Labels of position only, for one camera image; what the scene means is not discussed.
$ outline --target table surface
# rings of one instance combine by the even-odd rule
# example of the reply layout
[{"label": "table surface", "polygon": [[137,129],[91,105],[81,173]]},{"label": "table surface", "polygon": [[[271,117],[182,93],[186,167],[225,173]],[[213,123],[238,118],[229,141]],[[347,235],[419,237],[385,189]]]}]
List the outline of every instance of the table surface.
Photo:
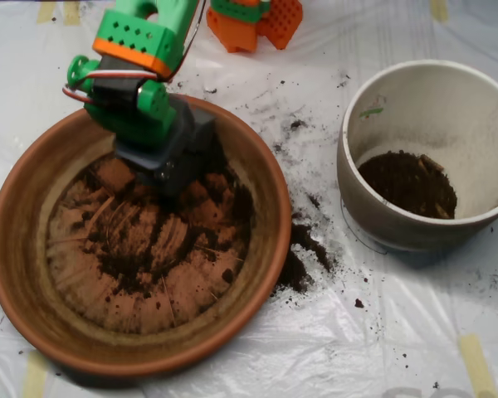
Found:
[{"label": "table surface", "polygon": [[[66,68],[76,54],[95,56],[90,46],[110,6],[0,2],[0,186],[41,133],[80,108],[61,93]],[[262,136],[295,211],[334,258],[333,271],[296,247],[315,280],[305,295],[285,290],[270,298],[220,352],[187,371],[112,391],[61,374],[0,307],[0,397],[467,397],[472,385],[457,339],[469,333],[480,338],[498,389],[498,221],[450,252],[379,253],[348,227],[335,166],[347,103],[377,71],[440,58],[498,80],[498,0],[310,0],[303,7],[285,51],[261,40],[254,55],[229,55],[203,23],[170,89],[222,106]],[[291,132],[297,119],[305,125]]]}]

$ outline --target white pot rim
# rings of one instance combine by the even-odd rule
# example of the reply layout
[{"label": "white pot rim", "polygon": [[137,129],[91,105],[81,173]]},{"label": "white pot rim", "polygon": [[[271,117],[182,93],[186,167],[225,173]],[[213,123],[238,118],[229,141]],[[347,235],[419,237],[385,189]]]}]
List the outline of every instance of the white pot rim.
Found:
[{"label": "white pot rim", "polygon": [[457,62],[452,62],[452,61],[440,61],[440,60],[406,61],[406,62],[401,62],[399,64],[396,64],[394,66],[390,66],[389,68],[378,72],[376,75],[374,75],[369,80],[367,80],[359,88],[358,92],[354,95],[353,99],[350,101],[349,107],[347,108],[347,111],[345,112],[345,116],[343,119],[343,128],[342,128],[343,137],[342,137],[342,139],[343,139],[343,145],[344,145],[345,158],[347,159],[347,163],[350,165],[354,176],[359,181],[359,183],[362,185],[362,187],[369,194],[371,194],[371,196],[373,196],[380,203],[382,203],[384,206],[388,207],[392,211],[397,212],[401,216],[407,217],[408,219],[411,219],[414,221],[422,222],[423,224],[429,224],[429,225],[433,225],[433,226],[464,226],[464,225],[479,223],[481,221],[486,221],[487,219],[492,219],[495,216],[498,216],[498,206],[496,206],[493,209],[491,209],[483,214],[480,214],[478,216],[461,218],[461,219],[456,219],[456,220],[443,220],[443,219],[437,219],[437,218],[418,216],[418,215],[413,214],[409,211],[405,211],[404,209],[401,209],[400,207],[395,206],[394,204],[389,203],[387,200],[385,200],[364,180],[364,178],[361,176],[358,169],[356,168],[356,165],[354,164],[354,160],[352,159],[352,155],[350,154],[350,149],[349,149],[349,122],[350,122],[350,116],[352,114],[352,109],[358,103],[358,99],[364,94],[364,92],[375,81],[382,79],[386,75],[389,75],[396,70],[413,68],[415,66],[445,66],[445,67],[449,67],[449,68],[452,68],[454,70],[459,70],[459,71],[465,72],[467,74],[473,75],[477,79],[481,79],[481,80],[485,81],[491,87],[498,90],[498,83],[495,80],[493,80],[492,78],[490,78],[490,76],[486,75],[483,72],[480,72],[477,69],[471,68],[470,66],[465,66],[463,64],[459,64]]}]

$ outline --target soil in pot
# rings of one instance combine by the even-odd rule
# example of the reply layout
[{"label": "soil in pot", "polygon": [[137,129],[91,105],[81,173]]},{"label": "soil in pot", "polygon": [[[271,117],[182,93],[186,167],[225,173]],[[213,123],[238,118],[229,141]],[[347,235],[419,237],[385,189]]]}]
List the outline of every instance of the soil in pot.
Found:
[{"label": "soil in pot", "polygon": [[107,155],[63,192],[47,262],[69,308],[114,332],[175,328],[235,282],[251,240],[251,193],[214,141],[202,176],[176,199],[140,184]]},{"label": "soil in pot", "polygon": [[453,219],[457,197],[443,167],[428,156],[400,151],[369,159],[359,167],[384,199],[419,216]]}]

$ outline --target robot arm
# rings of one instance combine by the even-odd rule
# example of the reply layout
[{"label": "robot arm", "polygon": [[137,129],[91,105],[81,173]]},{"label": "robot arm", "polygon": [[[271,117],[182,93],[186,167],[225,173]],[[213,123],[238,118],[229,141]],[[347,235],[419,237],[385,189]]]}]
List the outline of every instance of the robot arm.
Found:
[{"label": "robot arm", "polygon": [[[170,196],[195,177],[213,132],[211,115],[191,110],[164,86],[186,56],[184,41],[197,5],[198,0],[117,0],[94,40],[101,60],[74,58],[63,89],[115,134],[115,155]],[[158,21],[147,21],[156,12]]]}]

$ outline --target orange 3d printed part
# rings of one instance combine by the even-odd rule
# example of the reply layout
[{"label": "orange 3d printed part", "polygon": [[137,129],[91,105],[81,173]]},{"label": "orange 3d printed part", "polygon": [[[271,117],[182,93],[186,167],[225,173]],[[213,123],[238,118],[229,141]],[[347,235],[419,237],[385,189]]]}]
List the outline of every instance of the orange 3d printed part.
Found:
[{"label": "orange 3d printed part", "polygon": [[284,50],[302,15],[298,0],[212,0],[207,23],[228,52],[254,52],[258,36]]}]

